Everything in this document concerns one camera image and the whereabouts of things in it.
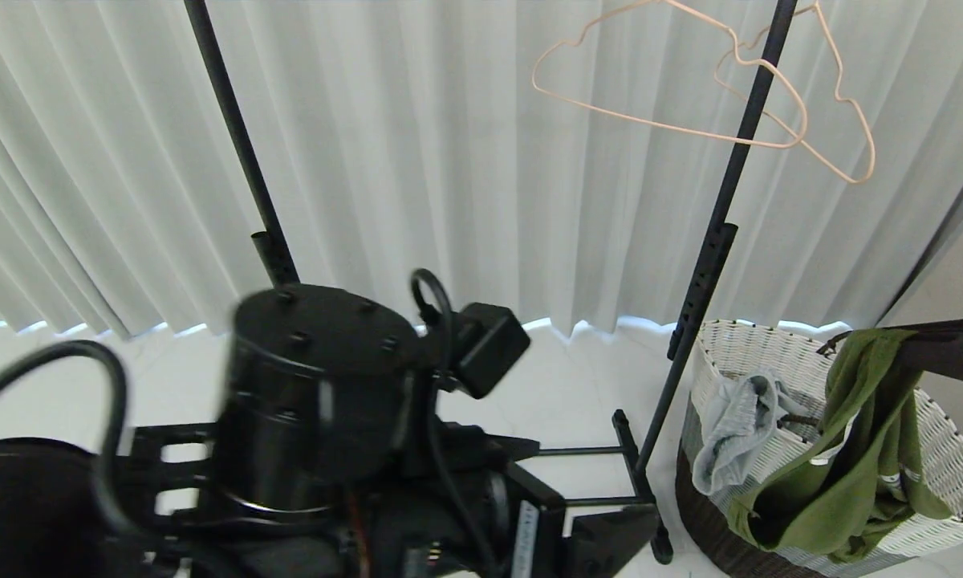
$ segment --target tile floor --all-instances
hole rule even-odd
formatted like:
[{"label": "tile floor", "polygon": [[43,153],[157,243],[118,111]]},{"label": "tile floor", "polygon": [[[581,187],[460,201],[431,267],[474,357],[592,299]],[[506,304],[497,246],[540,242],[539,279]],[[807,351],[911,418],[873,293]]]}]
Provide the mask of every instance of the tile floor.
[{"label": "tile floor", "polygon": [[[579,327],[573,338],[564,340],[538,323],[530,325],[530,335],[532,348],[489,398],[475,401],[464,395],[445,396],[442,417],[479,424],[491,433],[535,438],[545,446],[593,446],[616,443],[610,416],[622,407],[628,411],[636,438],[642,437],[669,366],[664,357],[668,329],[624,320],[613,336]],[[92,338],[86,332],[72,337]],[[47,329],[24,336],[0,330],[0,367],[55,338]],[[129,416],[133,424],[213,420],[220,400],[227,337],[197,332],[176,338],[169,330],[161,330],[129,343],[114,336],[103,340],[122,355],[132,374]],[[0,437],[37,435],[66,439],[89,449],[95,446],[106,406],[99,371],[86,361],[71,360],[26,381],[28,385],[2,399]],[[724,576],[688,538],[673,500],[673,459],[683,396],[680,391],[649,467],[653,490],[671,531],[675,562],[660,566],[651,552],[643,552],[621,576]],[[624,464],[614,456],[540,458],[526,467],[568,497],[631,490]],[[963,578],[963,546],[873,576]]]}]

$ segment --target curtain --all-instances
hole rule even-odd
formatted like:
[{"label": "curtain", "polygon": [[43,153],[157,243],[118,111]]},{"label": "curtain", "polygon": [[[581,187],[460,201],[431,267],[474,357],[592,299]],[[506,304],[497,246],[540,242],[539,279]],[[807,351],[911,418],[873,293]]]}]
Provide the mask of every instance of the curtain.
[{"label": "curtain", "polygon": [[[456,304],[522,321],[677,317],[729,143],[592,113],[530,87],[552,43],[618,1],[211,2],[240,109],[305,283],[411,315],[429,267]],[[693,1],[752,39],[770,2]],[[847,185],[796,147],[754,147],[712,317],[870,325],[908,281],[963,187],[963,1],[825,4],[877,170]],[[652,4],[544,63],[549,88],[733,134],[713,83],[727,36]],[[862,171],[855,115],[812,15],[780,69],[807,139]],[[741,92],[753,70],[727,63]],[[775,84],[768,109],[790,122]],[[770,121],[758,138],[782,142]],[[185,8],[0,2],[0,319],[228,327],[266,285],[257,213]]]}]

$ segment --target green cloth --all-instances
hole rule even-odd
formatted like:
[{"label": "green cloth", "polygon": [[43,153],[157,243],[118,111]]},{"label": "green cloth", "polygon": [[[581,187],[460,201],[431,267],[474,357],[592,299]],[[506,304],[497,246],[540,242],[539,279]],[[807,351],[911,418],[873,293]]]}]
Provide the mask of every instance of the green cloth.
[{"label": "green cloth", "polygon": [[[796,547],[851,563],[869,555],[914,513],[947,519],[952,513],[923,482],[914,385],[918,370],[893,364],[915,332],[853,332],[827,374],[822,436],[803,456],[738,496],[728,526],[757,548]],[[825,465],[811,459],[841,443]]]}]

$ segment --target gray towel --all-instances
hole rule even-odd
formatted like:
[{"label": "gray towel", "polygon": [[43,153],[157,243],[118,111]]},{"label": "gray towel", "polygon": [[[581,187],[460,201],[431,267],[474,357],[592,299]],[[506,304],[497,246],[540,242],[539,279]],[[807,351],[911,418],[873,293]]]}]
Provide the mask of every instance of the gray towel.
[{"label": "gray towel", "polygon": [[702,450],[692,463],[692,486],[709,496],[746,481],[756,458],[789,413],[805,416],[785,384],[769,369],[738,381],[721,377],[702,420]]}]

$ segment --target white wicker basket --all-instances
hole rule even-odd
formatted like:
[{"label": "white wicker basket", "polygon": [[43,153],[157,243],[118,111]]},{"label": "white wicker basket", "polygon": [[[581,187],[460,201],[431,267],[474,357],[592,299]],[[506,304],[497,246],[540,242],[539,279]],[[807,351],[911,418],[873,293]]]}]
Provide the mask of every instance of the white wicker basket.
[{"label": "white wicker basket", "polygon": [[[823,409],[827,371],[835,356],[820,355],[817,351],[822,345],[820,341],[774,327],[735,321],[703,323],[697,341],[698,353],[692,360],[692,404],[702,417],[722,376],[741,376],[767,367],[774,370],[790,390],[819,400],[811,405]],[[918,389],[916,400],[924,481],[956,515],[944,520],[915,515],[900,524],[879,547],[901,556],[924,556],[963,543],[963,436],[928,394]],[[811,440],[779,430],[754,463],[753,477],[763,482],[811,446]]]}]

